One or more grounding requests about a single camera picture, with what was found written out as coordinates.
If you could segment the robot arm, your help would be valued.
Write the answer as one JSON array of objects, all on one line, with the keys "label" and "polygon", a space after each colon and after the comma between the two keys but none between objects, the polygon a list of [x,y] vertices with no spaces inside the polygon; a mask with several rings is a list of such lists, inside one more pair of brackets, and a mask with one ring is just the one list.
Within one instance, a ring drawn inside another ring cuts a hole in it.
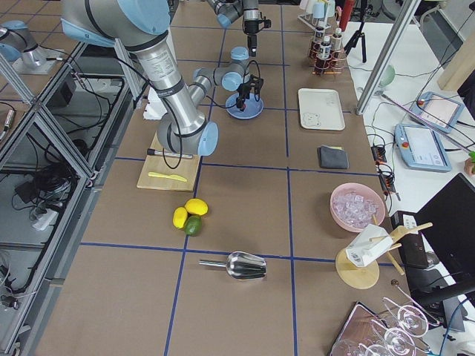
[{"label": "robot arm", "polygon": [[113,47],[120,40],[133,53],[152,88],[166,108],[157,138],[167,151],[198,156],[211,155],[218,142],[218,126],[198,106],[214,86],[239,90],[249,81],[246,67],[257,52],[259,20],[257,1],[211,1],[220,25],[227,28],[239,18],[248,36],[245,47],[231,52],[226,67],[201,68],[187,85],[167,43],[170,9],[167,1],[64,1],[62,29],[77,41]]},{"label": "robot arm", "polygon": [[207,3],[213,9],[217,22],[224,29],[230,27],[239,18],[242,18],[242,28],[247,37],[249,55],[256,57],[258,49],[257,34],[261,31],[261,23],[265,22],[258,9],[258,1],[208,0]]}]

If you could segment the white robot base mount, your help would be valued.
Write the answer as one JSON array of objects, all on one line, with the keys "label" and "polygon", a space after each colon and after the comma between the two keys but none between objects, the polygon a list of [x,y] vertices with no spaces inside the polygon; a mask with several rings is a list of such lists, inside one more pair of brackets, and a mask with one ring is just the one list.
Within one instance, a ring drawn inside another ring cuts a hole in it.
[{"label": "white robot base mount", "polygon": [[147,95],[147,105],[143,113],[145,120],[161,120],[167,113],[166,107],[155,89],[150,88]]}]

